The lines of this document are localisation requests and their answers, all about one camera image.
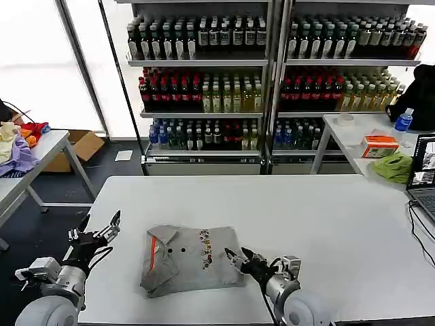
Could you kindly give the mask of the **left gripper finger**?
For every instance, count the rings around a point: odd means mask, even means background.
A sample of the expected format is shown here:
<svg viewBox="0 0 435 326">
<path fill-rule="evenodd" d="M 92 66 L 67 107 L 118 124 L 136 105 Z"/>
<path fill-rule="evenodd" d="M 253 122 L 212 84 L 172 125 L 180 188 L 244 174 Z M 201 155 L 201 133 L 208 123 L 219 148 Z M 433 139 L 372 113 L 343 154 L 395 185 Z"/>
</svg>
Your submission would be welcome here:
<svg viewBox="0 0 435 326">
<path fill-rule="evenodd" d="M 120 232 L 121 210 L 118 210 L 111 218 L 109 225 L 99 231 L 99 238 L 104 238 L 107 242 L 111 242 Z"/>
<path fill-rule="evenodd" d="M 69 240 L 77 240 L 79 238 L 79 235 L 86 229 L 88 222 L 90 219 L 90 215 L 87 214 L 81 221 L 80 224 L 68 231 L 68 239 Z"/>
</svg>

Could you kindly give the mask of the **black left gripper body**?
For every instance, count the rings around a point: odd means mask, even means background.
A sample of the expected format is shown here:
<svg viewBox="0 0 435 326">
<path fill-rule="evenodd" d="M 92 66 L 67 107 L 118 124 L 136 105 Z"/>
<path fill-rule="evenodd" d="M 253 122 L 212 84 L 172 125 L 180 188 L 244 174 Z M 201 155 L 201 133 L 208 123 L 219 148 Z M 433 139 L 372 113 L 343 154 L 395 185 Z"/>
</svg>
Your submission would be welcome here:
<svg viewBox="0 0 435 326">
<path fill-rule="evenodd" d="M 113 232 L 81 232 L 69 230 L 70 250 L 62 260 L 62 266 L 93 269 L 110 251 L 105 249 L 113 240 Z"/>
</svg>

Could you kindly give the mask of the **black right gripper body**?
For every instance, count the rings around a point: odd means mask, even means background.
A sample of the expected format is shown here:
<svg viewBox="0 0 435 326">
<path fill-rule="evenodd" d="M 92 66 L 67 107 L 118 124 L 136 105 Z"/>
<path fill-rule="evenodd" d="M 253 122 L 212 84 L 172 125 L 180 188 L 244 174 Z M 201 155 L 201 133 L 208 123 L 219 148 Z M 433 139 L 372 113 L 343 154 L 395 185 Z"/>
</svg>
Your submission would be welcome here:
<svg viewBox="0 0 435 326">
<path fill-rule="evenodd" d="M 258 283 L 267 283 L 272 276 L 278 273 L 277 263 L 280 261 L 281 258 L 278 257 L 268 265 L 268 261 L 263 256 L 254 255 L 243 259 L 239 270 L 243 274 L 251 275 Z"/>
</svg>

